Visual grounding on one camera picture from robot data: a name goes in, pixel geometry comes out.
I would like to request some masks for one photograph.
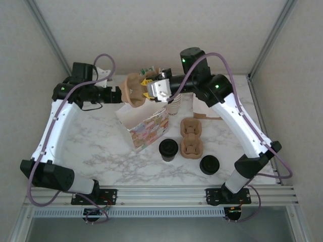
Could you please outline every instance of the white wall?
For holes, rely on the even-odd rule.
[[[7,241],[26,195],[20,162],[36,148],[52,89],[66,74],[23,1],[1,1],[0,23],[0,241]]]
[[[155,66],[182,73],[179,53],[219,52],[234,73],[248,73],[286,0],[37,0],[70,65],[103,52],[117,73]],[[225,72],[216,58],[208,63]]]
[[[323,1],[298,1],[254,86],[272,139],[292,166],[289,183],[323,241]]]

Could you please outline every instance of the black coffee cup lid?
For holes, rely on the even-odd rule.
[[[204,174],[213,175],[220,168],[219,160],[212,155],[206,155],[200,162],[200,169]]]
[[[174,157],[178,152],[178,144],[175,140],[165,139],[159,145],[159,152],[163,157]]]

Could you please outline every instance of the white marble countertop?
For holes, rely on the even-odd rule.
[[[114,81],[123,78],[115,76]],[[241,102],[258,124],[246,77],[235,76],[235,81]],[[201,119],[203,156],[217,157],[219,171],[206,175],[199,168],[201,159],[185,159],[180,152],[172,162],[164,162],[158,151],[160,142],[172,138],[180,143],[180,122],[193,116],[192,94],[184,94],[178,114],[170,116],[168,133],[136,154],[120,134],[115,111],[122,105],[105,104],[100,110],[79,113],[68,135],[63,155],[67,167],[85,177],[97,179],[102,186],[221,185],[233,172],[235,161],[244,153],[224,121]],[[268,163],[262,172],[273,174],[271,164]],[[261,185],[275,183],[274,178],[263,176],[251,182]]]

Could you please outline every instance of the purple cable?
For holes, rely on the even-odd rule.
[[[77,193],[77,195],[79,195],[80,197],[84,198],[85,200],[87,200],[89,203],[91,203],[92,205],[94,205],[94,206],[96,207],[96,209],[93,209],[93,210],[89,211],[89,212],[86,214],[86,216],[85,216],[85,222],[86,222],[86,223],[88,223],[88,222],[89,222],[89,223],[92,223],[92,224],[99,224],[99,223],[105,223],[105,222],[107,222],[107,221],[108,221],[109,216],[107,215],[106,210],[105,210],[104,208],[99,207],[95,202],[93,202],[91,199],[89,199],[88,197],[86,197],[85,195],[83,195],[83,194],[81,194],[81,193]],[[90,222],[90,221],[88,221],[88,220],[87,220],[87,219],[88,219],[88,216],[89,216],[92,212],[97,211],[97,210],[101,210],[101,211],[102,211],[102,213],[104,213],[104,215],[106,216],[106,219],[105,219],[105,220],[103,220],[103,221],[99,221],[99,222]]]
[[[115,72],[115,70],[116,70],[116,63],[115,63],[115,60],[114,60],[110,55],[108,55],[108,54],[100,54],[100,55],[98,55],[98,56],[95,58],[95,60],[94,60],[94,65],[96,64],[97,60],[98,60],[99,58],[101,58],[102,56],[107,56],[107,57],[112,61],[112,66],[113,66],[113,67],[112,67],[112,71],[110,72],[110,74],[109,74],[107,77],[104,77],[104,78],[102,78],[102,79],[99,79],[99,80],[96,80],[96,81],[83,82],[83,83],[80,83],[80,84],[76,85],[75,87],[73,87],[73,88],[70,90],[70,92],[66,95],[66,97],[64,98],[64,100],[62,101],[62,103],[60,104],[60,106],[58,107],[58,109],[57,109],[57,111],[56,111],[56,113],[55,113],[55,115],[54,115],[54,118],[53,118],[53,120],[52,120],[52,121],[51,121],[51,123],[50,123],[49,129],[48,129],[47,134],[46,134],[46,136],[45,136],[44,144],[43,144],[43,146],[42,146],[42,149],[41,149],[40,155],[39,155],[38,159],[36,160],[36,162],[35,162],[35,164],[34,164],[33,168],[31,169],[31,172],[30,172],[30,175],[29,175],[29,180],[28,180],[27,197],[28,197],[29,201],[30,201],[33,205],[35,205],[35,206],[37,206],[37,207],[45,207],[45,206],[47,206],[47,205],[51,204],[51,203],[55,200],[55,198],[58,196],[58,194],[61,192],[61,191],[57,191],[57,193],[53,196],[53,198],[52,198],[49,202],[41,204],[41,203],[37,203],[37,202],[33,199],[32,195],[31,195],[31,187],[32,187],[32,180],[33,180],[33,178],[34,178],[34,175],[35,175],[36,169],[37,169],[37,167],[38,167],[38,165],[39,165],[39,163],[40,163],[40,161],[41,161],[41,159],[42,159],[42,157],[43,157],[43,154],[44,154],[44,153],[45,153],[45,151],[46,151],[46,146],[47,146],[47,144],[48,144],[49,137],[50,137],[50,134],[51,134],[51,132],[52,132],[52,130],[53,130],[53,127],[54,127],[55,121],[57,120],[57,117],[59,116],[59,114],[60,114],[61,110],[63,109],[64,104],[66,103],[66,101],[69,99],[69,97],[71,96],[71,94],[72,94],[72,93],[73,93],[77,88],[82,87],[82,86],[85,86],[85,85],[95,84],[95,83],[97,83],[97,82],[101,82],[101,81],[104,81],[104,80],[106,80],[106,79],[109,79],[109,78],[114,74],[114,72]]]
[[[233,94],[234,94],[234,99],[236,101],[236,104],[237,104],[237,107],[238,107],[238,110],[239,112],[242,112],[242,108],[239,104],[239,98],[238,98],[238,93],[237,93],[237,89],[236,89],[236,84],[234,82],[234,79],[233,79],[233,75],[232,75],[232,72],[231,72],[231,69],[229,67],[229,64],[227,63],[226,59],[224,59],[224,57],[219,54],[219,53],[215,53],[215,52],[211,52],[211,53],[208,53],[208,54],[205,54],[205,55],[202,55],[200,58],[198,58],[196,60],[196,62],[194,62],[194,64],[191,66],[191,68],[188,70],[188,72],[186,73],[180,87],[178,88],[178,90],[176,91],[176,93],[171,97],[169,98],[167,101],[172,101],[181,91],[182,89],[184,88],[184,85],[185,83],[187,82],[190,74],[192,73],[192,71],[195,69],[195,67],[202,61],[204,60],[205,58],[209,57],[209,56],[217,56],[219,57],[223,64],[225,65],[226,69],[227,69],[227,72],[229,74],[229,77],[230,77],[230,81],[231,81],[231,84],[232,84],[232,88],[233,88]],[[249,125],[249,127],[252,129],[252,131],[254,132],[254,134],[258,137],[258,139],[261,141],[261,142],[264,142],[263,138],[261,137],[261,135],[257,132],[257,130],[255,129],[255,127],[252,125],[252,123],[249,121],[249,119],[247,118],[246,115],[242,115],[244,120],[246,121],[246,123]],[[262,176],[267,176],[267,177],[272,177],[272,178],[282,178],[282,179],[288,179],[288,178],[291,178],[293,176],[293,171],[291,169],[291,167],[277,154],[277,152],[275,150],[273,150],[268,144],[265,144],[265,147],[270,150],[278,159],[279,161],[283,164],[283,166],[288,170],[289,172],[289,175],[287,176],[276,176],[276,175],[269,175],[269,174],[263,174],[263,173],[258,173],[257,175],[262,175]]]
[[[235,223],[245,222],[245,221],[253,218],[254,216],[256,216],[260,212],[260,209],[261,209],[261,199],[260,199],[260,195],[259,195],[258,191],[252,185],[248,185],[248,186],[251,187],[255,191],[255,193],[257,194],[257,196],[258,196],[258,200],[259,200],[258,209],[253,214],[251,214],[249,217],[246,217],[246,218],[243,218],[243,219],[239,219],[239,220],[234,220]]]

